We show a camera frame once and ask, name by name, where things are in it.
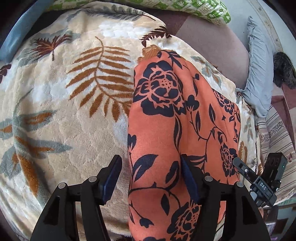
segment maroon leaf print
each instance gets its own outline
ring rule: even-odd
[[[36,39],[34,41],[34,44],[37,45],[37,47],[32,49],[32,51],[30,52],[33,53],[31,59],[38,60],[41,57],[52,52],[52,61],[54,61],[55,48],[67,40],[71,40],[71,36],[67,34],[64,34],[62,37],[60,35],[55,36],[52,41],[50,41],[49,38]]]
[[[156,28],[153,31],[151,31],[150,33],[146,34],[143,36],[143,38],[141,38],[140,40],[142,40],[142,45],[144,47],[146,47],[146,41],[153,39],[153,38],[158,38],[161,37],[163,38],[164,36],[168,39],[171,38],[172,36],[168,33],[168,30],[166,27],[164,26],[159,26],[160,28]]]
[[[11,64],[8,65],[4,65],[1,69],[0,69],[0,84],[2,82],[3,76],[7,75],[7,70],[11,68]]]

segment round metal pin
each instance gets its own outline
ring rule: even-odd
[[[60,183],[60,184],[58,185],[59,189],[63,189],[65,186],[66,186],[66,183]]]
[[[244,184],[242,182],[237,182],[237,186],[242,188],[244,186]]]
[[[91,183],[95,182],[95,181],[96,181],[96,177],[95,177],[95,176],[90,177],[90,178],[89,178],[89,181],[90,181]]]
[[[211,176],[205,176],[205,180],[207,182],[211,182],[211,181],[213,181],[213,178]]]

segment black mechanical device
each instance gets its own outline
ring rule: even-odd
[[[220,201],[226,201],[221,241],[270,241],[258,207],[275,203],[275,192],[286,164],[283,154],[270,153],[259,177],[239,158],[233,159],[233,165],[251,182],[249,193],[242,182],[229,185],[204,175],[187,155],[181,155],[182,175],[189,195],[202,205],[190,241],[214,240]],[[111,199],[121,168],[122,159],[115,155],[108,167],[82,184],[60,183],[41,213],[30,241],[79,241],[75,202],[81,202],[87,241],[110,241],[99,206]]]

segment orange garment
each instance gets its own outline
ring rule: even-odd
[[[189,240],[200,207],[190,200],[180,155],[222,183],[238,181],[232,165],[238,154],[238,107],[171,50],[143,58],[134,85],[128,121],[131,234],[136,241]],[[222,202],[219,221],[224,212]]]

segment blue fabric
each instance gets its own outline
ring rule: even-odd
[[[273,48],[261,27],[249,16],[249,76],[244,90],[238,89],[244,100],[255,109],[257,116],[266,117],[270,107],[273,78]]]
[[[19,18],[1,46],[0,61],[9,63],[12,60],[33,24],[53,2],[54,0],[38,0]]]

